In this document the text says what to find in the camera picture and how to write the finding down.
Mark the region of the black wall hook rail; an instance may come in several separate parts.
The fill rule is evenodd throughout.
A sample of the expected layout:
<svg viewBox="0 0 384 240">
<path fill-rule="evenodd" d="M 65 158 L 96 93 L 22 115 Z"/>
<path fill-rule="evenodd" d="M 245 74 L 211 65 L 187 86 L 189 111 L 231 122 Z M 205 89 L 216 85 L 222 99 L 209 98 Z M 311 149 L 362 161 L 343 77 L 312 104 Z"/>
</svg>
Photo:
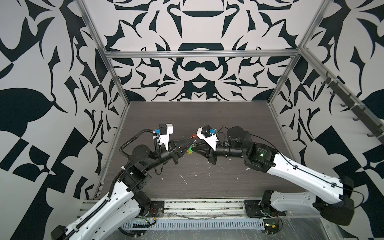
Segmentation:
<svg viewBox="0 0 384 240">
<path fill-rule="evenodd" d="M 337 96 L 342 101 L 342 108 L 354 113 L 355 117 L 353 120 L 355 122 L 362 122 L 365 125 L 370 131 L 367 137 L 376 138 L 382 145 L 384 144 L 384 122 L 380 120 L 366 104 L 359 100 L 341 80 L 332 78 L 329 72 L 327 72 L 322 85 L 326 85 L 331 89 L 331 96 Z"/>
</svg>

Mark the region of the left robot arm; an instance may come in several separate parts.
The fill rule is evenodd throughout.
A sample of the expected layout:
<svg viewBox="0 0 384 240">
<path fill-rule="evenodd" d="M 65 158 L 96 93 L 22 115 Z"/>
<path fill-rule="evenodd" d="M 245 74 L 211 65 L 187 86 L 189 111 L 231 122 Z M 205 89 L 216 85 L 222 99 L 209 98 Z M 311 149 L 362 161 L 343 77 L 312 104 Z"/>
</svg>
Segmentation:
<svg viewBox="0 0 384 240">
<path fill-rule="evenodd" d="M 151 199 L 142 191 L 150 179 L 149 171 L 173 160 L 175 163 L 193 145 L 194 139 L 171 140 L 159 154 L 146 145 L 136 146 L 128 163 L 111 183 L 109 192 L 79 219 L 68 226 L 57 226 L 53 240 L 104 240 L 123 224 L 144 217 Z"/>
</svg>

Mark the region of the green capped key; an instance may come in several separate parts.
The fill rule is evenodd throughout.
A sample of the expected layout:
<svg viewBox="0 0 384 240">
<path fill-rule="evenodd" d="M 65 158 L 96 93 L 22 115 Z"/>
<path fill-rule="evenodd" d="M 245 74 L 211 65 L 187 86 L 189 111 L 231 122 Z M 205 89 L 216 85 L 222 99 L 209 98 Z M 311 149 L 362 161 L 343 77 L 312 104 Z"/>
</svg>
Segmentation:
<svg viewBox="0 0 384 240">
<path fill-rule="evenodd" d="M 190 147 L 188 150 L 187 150 L 187 153 L 189 154 L 189 155 L 192 155 L 193 154 L 193 150 L 192 150 L 192 147 Z"/>
</svg>

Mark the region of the metal keyring with red grip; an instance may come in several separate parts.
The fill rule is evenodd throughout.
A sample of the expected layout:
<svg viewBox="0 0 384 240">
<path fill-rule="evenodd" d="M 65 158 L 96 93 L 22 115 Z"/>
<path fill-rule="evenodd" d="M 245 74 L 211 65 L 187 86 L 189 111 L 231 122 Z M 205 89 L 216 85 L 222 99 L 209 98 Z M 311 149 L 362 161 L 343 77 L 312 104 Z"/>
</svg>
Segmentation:
<svg viewBox="0 0 384 240">
<path fill-rule="evenodd" d="M 188 149 L 190 148 L 190 147 L 192 147 L 192 145 L 194 144 L 194 143 L 196 143 L 197 142 L 197 138 L 198 138 L 198 136 L 196 135 L 196 134 L 194 134 L 194 135 L 192 135 L 191 137 L 190 137 L 190 143 L 188 144 Z"/>
</svg>

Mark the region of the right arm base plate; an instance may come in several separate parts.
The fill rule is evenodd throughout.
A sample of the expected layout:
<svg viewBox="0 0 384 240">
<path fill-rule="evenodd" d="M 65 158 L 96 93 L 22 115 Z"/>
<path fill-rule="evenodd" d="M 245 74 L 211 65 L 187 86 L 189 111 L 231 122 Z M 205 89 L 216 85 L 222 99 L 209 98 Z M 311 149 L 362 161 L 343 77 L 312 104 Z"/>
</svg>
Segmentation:
<svg viewBox="0 0 384 240">
<path fill-rule="evenodd" d="M 271 205 L 262 203 L 262 200 L 245 200 L 245 211 L 249 218 L 272 218 L 286 216 L 285 212 L 275 210 Z"/>
</svg>

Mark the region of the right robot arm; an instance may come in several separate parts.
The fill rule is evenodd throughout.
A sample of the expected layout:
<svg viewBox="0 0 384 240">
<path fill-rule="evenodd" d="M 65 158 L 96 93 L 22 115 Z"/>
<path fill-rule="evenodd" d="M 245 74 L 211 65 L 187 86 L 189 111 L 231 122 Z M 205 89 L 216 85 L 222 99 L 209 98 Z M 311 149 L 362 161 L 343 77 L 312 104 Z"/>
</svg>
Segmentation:
<svg viewBox="0 0 384 240">
<path fill-rule="evenodd" d="M 223 143 L 218 135 L 210 126 L 199 128 L 199 142 L 190 150 L 213 165 L 218 157 L 243 159 L 251 170 L 280 177 L 314 194 L 309 207 L 324 219 L 341 226 L 351 223 L 355 214 L 355 203 L 351 198 L 354 181 L 351 178 L 335 178 L 303 166 L 280 153 L 270 142 L 254 142 L 253 135 L 239 126 L 227 130 Z"/>
</svg>

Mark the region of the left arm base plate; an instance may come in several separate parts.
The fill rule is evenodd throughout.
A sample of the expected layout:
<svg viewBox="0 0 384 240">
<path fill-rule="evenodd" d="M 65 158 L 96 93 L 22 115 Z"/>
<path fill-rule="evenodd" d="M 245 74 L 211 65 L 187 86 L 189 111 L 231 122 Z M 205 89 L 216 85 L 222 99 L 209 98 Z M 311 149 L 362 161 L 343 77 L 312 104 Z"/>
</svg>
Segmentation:
<svg viewBox="0 0 384 240">
<path fill-rule="evenodd" d="M 164 201 L 151 201 L 149 205 L 140 210 L 137 217 L 159 217 L 164 213 L 165 202 Z"/>
</svg>

